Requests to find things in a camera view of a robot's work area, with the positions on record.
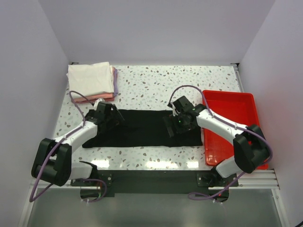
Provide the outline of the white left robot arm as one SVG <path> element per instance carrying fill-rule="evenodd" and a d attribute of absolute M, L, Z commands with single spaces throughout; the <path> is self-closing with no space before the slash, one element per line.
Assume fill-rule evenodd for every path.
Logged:
<path fill-rule="evenodd" d="M 94 104 L 75 129 L 55 139 L 43 139 L 32 166 L 31 175 L 53 185 L 63 186 L 68 180 L 82 179 L 86 185 L 98 181 L 97 168 L 89 162 L 72 162 L 73 153 L 84 143 L 103 136 L 124 121 L 114 104 Z"/>

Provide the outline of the black t shirt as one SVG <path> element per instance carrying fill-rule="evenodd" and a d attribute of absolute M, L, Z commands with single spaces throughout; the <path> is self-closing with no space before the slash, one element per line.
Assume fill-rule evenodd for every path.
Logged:
<path fill-rule="evenodd" d="M 119 110 L 124 122 L 86 141 L 83 148 L 194 147 L 201 146 L 199 128 L 169 136 L 164 117 L 172 111 Z"/>

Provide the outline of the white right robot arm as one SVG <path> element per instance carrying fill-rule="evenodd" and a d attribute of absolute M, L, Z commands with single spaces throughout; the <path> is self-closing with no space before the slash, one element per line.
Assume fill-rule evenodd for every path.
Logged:
<path fill-rule="evenodd" d="M 252 173 L 272 157 L 270 147 L 257 125 L 237 124 L 217 115 L 208 104 L 194 106 L 182 96 L 169 103 L 172 114 L 163 118 L 170 137 L 201 128 L 212 131 L 233 146 L 233 155 L 217 164 L 211 181 L 223 185 L 228 177 L 240 171 Z"/>

